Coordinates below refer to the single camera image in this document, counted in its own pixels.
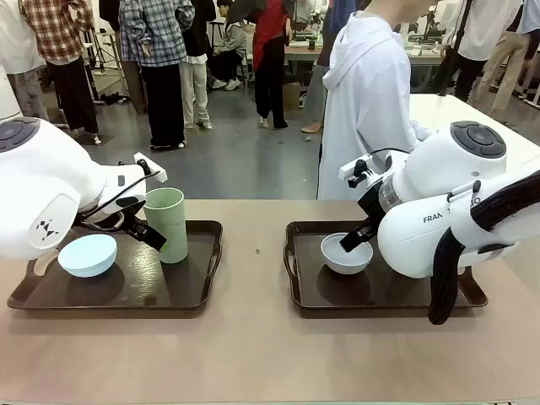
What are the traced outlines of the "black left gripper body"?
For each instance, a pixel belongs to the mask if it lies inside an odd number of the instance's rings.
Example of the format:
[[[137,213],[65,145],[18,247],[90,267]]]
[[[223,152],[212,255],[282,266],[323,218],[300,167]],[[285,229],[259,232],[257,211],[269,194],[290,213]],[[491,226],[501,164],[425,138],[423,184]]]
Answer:
[[[120,197],[120,206],[113,202],[108,207],[94,212],[77,214],[77,226],[96,232],[135,230],[142,220],[137,217],[145,200],[141,196]]]

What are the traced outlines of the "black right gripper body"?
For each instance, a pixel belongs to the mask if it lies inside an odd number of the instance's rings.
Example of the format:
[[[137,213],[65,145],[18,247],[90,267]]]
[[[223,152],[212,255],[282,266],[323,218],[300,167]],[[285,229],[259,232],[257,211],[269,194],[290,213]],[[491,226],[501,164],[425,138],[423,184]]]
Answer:
[[[358,200],[358,205],[367,215],[367,217],[360,222],[360,225],[363,227],[377,229],[386,215],[386,212],[379,201],[379,190],[382,183],[382,179],[375,181],[372,185],[367,187],[363,196]]]

